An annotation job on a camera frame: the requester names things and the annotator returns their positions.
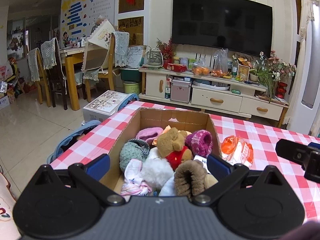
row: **drawer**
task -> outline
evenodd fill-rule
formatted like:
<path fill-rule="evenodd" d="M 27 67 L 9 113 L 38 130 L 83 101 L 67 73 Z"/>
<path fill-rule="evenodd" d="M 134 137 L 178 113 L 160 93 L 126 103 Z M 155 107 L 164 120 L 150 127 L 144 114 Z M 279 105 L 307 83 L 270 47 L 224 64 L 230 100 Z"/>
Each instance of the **drawer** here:
<path fill-rule="evenodd" d="M 240 107 L 240 113 L 252 114 L 273 120 L 279 120 L 282 109 L 283 106 L 276 106 L 250 98 L 243 98 Z"/>
<path fill-rule="evenodd" d="M 147 73 L 146 96 L 164 98 L 167 75 Z"/>
<path fill-rule="evenodd" d="M 207 106 L 238 113 L 242 97 L 204 89 L 193 88 L 191 104 Z"/>

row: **red and white checkered tablecloth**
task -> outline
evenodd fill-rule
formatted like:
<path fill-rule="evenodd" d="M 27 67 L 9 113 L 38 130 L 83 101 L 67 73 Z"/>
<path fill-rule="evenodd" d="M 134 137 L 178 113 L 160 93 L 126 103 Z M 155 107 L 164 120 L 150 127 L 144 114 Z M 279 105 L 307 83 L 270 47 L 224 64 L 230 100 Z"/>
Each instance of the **red and white checkered tablecloth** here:
<path fill-rule="evenodd" d="M 105 120 L 89 132 L 58 159 L 51 163 L 54 169 L 66 169 L 73 163 L 87 164 L 103 153 L 108 153 L 139 107 L 179 109 L 152 103 L 133 102 L 118 113 Z M 284 138 L 302 144 L 320 143 L 320 138 L 299 134 L 279 128 L 265 126 L 248 121 L 228 117 L 210 115 L 219 135 L 219 140 L 230 135 L 246 139 L 254 149 L 252 169 L 263 170 L 267 165 L 276 166 L 294 189 L 298 198 L 304 204 L 306 220 L 320 221 L 320 190 L 315 182 L 306 180 L 300 165 L 294 164 L 277 156 L 276 143 Z"/>

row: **black tv screen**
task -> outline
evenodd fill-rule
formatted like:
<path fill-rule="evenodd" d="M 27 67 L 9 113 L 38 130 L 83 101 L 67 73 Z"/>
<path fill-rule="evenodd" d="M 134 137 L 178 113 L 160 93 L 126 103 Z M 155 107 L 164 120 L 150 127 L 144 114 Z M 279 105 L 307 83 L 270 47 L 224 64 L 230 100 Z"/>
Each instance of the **black tv screen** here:
<path fill-rule="evenodd" d="M 250 0 L 173 0 L 172 43 L 269 57 L 272 7 Z"/>

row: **tv stand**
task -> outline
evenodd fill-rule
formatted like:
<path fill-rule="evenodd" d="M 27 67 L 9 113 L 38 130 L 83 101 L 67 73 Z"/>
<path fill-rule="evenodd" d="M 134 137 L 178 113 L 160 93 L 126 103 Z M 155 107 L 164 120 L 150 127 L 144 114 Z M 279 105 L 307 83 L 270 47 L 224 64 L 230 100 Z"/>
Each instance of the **tv stand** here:
<path fill-rule="evenodd" d="M 140 68 L 142 72 L 142 93 L 139 98 L 163 103 L 176 104 L 199 108 L 202 111 L 211 110 L 225 114 L 233 114 L 245 118 L 252 115 L 261 116 L 278 121 L 277 127 L 281 127 L 289 106 L 276 103 L 268 103 L 254 96 L 255 91 L 265 92 L 267 88 L 263 85 L 249 85 L 232 79 L 216 78 L 212 76 L 198 76 L 192 72 L 177 73 L 165 69 Z M 178 77 L 190 77 L 230 84 L 228 90 L 211 90 L 206 87 L 192 85 L 189 103 L 173 101 L 165 98 L 165 84 L 167 75 Z M 241 94 L 233 94 L 231 89 L 241 91 Z"/>

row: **brown teddy bear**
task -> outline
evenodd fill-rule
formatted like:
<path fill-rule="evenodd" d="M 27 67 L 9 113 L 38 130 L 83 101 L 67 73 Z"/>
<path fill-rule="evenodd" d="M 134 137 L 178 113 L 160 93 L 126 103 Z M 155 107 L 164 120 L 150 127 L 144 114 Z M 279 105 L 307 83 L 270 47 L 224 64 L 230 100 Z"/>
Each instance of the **brown teddy bear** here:
<path fill-rule="evenodd" d="M 189 199 L 201 194 L 217 182 L 217 179 L 203 168 L 203 163 L 199 160 L 182 163 L 174 174 L 177 196 L 187 196 Z"/>
<path fill-rule="evenodd" d="M 157 138 L 158 151 L 162 158 L 166 158 L 172 169 L 175 169 L 187 160 L 193 160 L 192 152 L 184 145 L 186 131 L 178 132 L 173 127 Z"/>

